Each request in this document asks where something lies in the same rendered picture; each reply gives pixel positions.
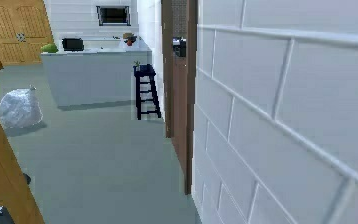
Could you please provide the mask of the green round vegetable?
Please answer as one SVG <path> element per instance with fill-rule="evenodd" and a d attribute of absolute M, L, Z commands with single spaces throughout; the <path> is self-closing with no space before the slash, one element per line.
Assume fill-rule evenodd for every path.
<path fill-rule="evenodd" d="M 41 47 L 42 53 L 56 53 L 57 51 L 58 48 L 54 43 L 46 44 Z"/>

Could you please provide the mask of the brown wooden room door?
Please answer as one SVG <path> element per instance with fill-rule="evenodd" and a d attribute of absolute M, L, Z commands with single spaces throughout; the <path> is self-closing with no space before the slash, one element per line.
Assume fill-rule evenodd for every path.
<path fill-rule="evenodd" d="M 194 131 L 198 0 L 186 0 L 186 54 L 173 48 L 173 0 L 161 0 L 164 108 L 166 136 L 171 140 L 183 175 L 184 194 L 191 194 Z"/>

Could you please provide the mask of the dark blue ladder stool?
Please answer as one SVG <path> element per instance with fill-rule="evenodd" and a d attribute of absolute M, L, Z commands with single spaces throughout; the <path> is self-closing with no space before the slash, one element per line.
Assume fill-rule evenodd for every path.
<path fill-rule="evenodd" d="M 140 65 L 140 71 L 136 71 L 133 66 L 135 77 L 135 104 L 137 108 L 137 119 L 140 120 L 143 114 L 156 114 L 162 117 L 158 99 L 157 87 L 155 82 L 156 72 L 151 64 Z M 154 110 L 142 110 L 142 104 L 152 102 Z"/>

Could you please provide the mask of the red pot plant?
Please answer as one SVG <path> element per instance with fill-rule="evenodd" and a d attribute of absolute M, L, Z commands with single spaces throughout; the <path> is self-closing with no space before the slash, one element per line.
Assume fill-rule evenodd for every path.
<path fill-rule="evenodd" d="M 124 33 L 123 39 L 128 46 L 132 46 L 133 43 L 136 41 L 137 37 L 133 33 Z"/>

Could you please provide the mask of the grey kitchen counter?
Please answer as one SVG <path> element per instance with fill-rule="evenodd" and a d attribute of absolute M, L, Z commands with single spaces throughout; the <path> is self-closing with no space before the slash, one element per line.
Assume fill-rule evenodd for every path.
<path fill-rule="evenodd" d="M 44 73 L 58 107 L 130 101 L 134 66 L 152 63 L 152 50 L 143 39 L 128 46 L 100 44 L 71 52 L 41 53 Z"/>

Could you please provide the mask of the black framed window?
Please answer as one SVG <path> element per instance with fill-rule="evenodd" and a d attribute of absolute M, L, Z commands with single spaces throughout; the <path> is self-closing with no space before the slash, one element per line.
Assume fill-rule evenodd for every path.
<path fill-rule="evenodd" d="M 97 6 L 100 26 L 130 26 L 128 6 Z"/>

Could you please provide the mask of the black toaster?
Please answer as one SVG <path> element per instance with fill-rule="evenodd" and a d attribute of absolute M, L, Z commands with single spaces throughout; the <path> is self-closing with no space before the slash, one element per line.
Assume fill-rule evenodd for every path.
<path fill-rule="evenodd" d="M 65 51 L 83 51 L 84 44 L 81 38 L 63 38 L 62 46 Z"/>

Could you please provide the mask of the white garbage bag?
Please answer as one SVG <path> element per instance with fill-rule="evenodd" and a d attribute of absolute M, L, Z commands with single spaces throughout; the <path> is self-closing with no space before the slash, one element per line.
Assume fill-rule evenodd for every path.
<path fill-rule="evenodd" d="M 40 123 L 43 113 L 36 97 L 36 88 L 14 89 L 0 101 L 0 122 L 5 129 L 25 128 Z"/>

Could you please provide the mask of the light wooden cupboard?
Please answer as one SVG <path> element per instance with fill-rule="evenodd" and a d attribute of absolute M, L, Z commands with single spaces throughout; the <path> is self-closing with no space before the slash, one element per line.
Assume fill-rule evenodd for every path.
<path fill-rule="evenodd" d="M 40 64 L 41 48 L 53 43 L 44 0 L 0 0 L 0 61 Z"/>

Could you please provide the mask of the light wooden cabinet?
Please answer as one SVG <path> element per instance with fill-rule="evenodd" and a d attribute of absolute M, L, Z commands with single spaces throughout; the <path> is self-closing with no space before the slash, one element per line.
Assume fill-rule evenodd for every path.
<path fill-rule="evenodd" d="M 0 124 L 0 207 L 14 224 L 46 224 Z"/>

